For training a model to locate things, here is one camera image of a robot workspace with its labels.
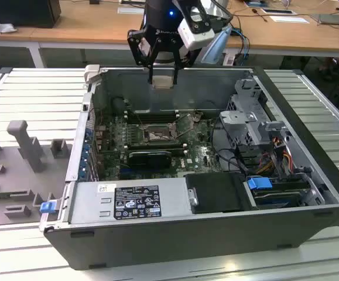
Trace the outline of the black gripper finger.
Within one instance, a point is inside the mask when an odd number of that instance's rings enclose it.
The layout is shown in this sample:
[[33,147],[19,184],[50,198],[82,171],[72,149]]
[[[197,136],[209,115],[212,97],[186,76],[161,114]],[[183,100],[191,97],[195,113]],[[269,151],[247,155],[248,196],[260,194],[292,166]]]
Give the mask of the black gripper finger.
[[[139,47],[143,40],[149,45],[148,54],[144,54]],[[152,84],[153,64],[161,51],[160,36],[155,33],[154,29],[129,30],[127,41],[136,64],[149,70],[148,83]]]
[[184,43],[176,39],[171,40],[170,49],[172,51],[174,61],[173,84],[177,84],[179,71],[188,65],[190,61],[190,53]]

